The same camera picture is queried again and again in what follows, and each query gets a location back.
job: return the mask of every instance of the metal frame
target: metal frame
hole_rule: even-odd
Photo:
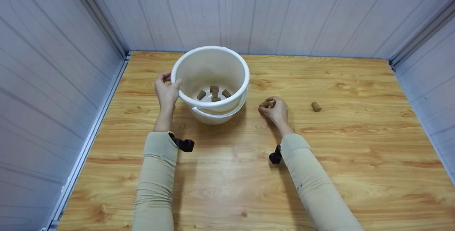
[[[447,3],[434,14],[422,29],[412,38],[398,53],[389,60],[389,65],[395,71],[406,59],[417,49],[428,41],[447,22],[455,17],[455,0],[448,0]]]
[[[128,51],[126,50],[126,47],[122,44],[122,42],[118,39],[118,36],[115,34],[106,16],[104,16],[103,11],[101,11],[98,4],[96,4],[96,1],[81,0],[81,2],[84,4],[87,11],[93,17],[98,27],[100,27],[101,31],[103,32],[104,36],[106,36],[109,43],[111,43],[111,45],[120,53],[121,57],[125,59],[127,57]]]
[[[93,124],[90,127],[90,130],[87,134],[86,140],[84,141],[84,145],[77,157],[76,163],[71,170],[70,176],[66,184],[62,187],[61,194],[57,200],[57,203],[52,210],[52,214],[50,215],[50,220],[47,221],[46,226],[42,230],[48,230],[50,228],[55,228],[58,225],[58,221],[63,214],[63,211],[66,207],[66,203],[73,192],[74,185],[76,180],[84,166],[90,148],[95,140],[96,133],[101,126],[101,122],[103,121],[104,115],[106,114],[107,108],[109,107],[109,103],[111,103],[112,97],[114,96],[115,90],[122,78],[123,73],[125,72],[125,68],[127,67],[129,61],[121,61],[119,66],[115,71],[114,78],[112,79],[109,87],[107,89],[106,95],[104,96],[103,100],[101,101],[101,106],[96,113],[96,117],[94,118]]]

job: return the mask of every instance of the bucket rim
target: bucket rim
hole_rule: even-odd
[[[190,50],[187,53],[185,53],[184,55],[182,55],[176,61],[176,63],[174,64],[174,67],[172,68],[171,83],[175,83],[177,67],[180,65],[180,63],[185,58],[187,58],[189,55],[191,55],[195,52],[199,52],[199,51],[203,51],[203,50],[213,50],[213,49],[228,52],[228,53],[234,55],[240,61],[240,63],[243,66],[243,69],[245,70],[245,78],[243,79],[243,83],[242,83],[241,87],[237,90],[237,92],[235,92],[231,97],[226,98],[224,100],[216,101],[216,102],[201,102],[198,100],[194,100],[194,99],[188,97],[187,95],[185,95],[181,90],[179,90],[178,96],[183,101],[188,103],[189,105],[197,106],[200,108],[216,108],[216,107],[224,106],[224,105],[227,105],[227,104],[232,103],[233,101],[239,99],[242,96],[242,94],[245,93],[245,91],[247,90],[248,83],[250,81],[250,69],[248,68],[247,62],[242,58],[242,56],[240,56],[240,54],[238,54],[235,51],[233,51],[229,48],[226,48],[224,46],[212,46],[212,45],[211,46],[201,46],[201,47],[195,48],[193,50]]]

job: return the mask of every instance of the bucket handle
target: bucket handle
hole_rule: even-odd
[[[234,108],[232,111],[229,113],[224,113],[224,114],[210,114],[210,113],[205,113],[198,109],[197,107],[192,107],[192,110],[196,113],[198,113],[201,116],[205,116],[208,118],[225,118],[232,116],[233,114],[237,113],[244,105],[245,100],[247,99],[247,91],[240,97],[239,104],[237,105],[236,108]]]

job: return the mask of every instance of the sleeve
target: sleeve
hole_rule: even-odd
[[[150,132],[134,207],[133,231],[173,231],[172,190],[178,149],[167,132]]]
[[[306,140],[288,134],[281,141],[281,155],[300,200],[319,231],[361,231],[335,185],[313,155]]]

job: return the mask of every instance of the person's left hand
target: person's left hand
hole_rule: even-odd
[[[155,92],[160,103],[160,111],[173,111],[178,98],[179,88],[182,80],[178,79],[173,84],[166,84],[171,81],[171,71],[158,74],[155,81]]]

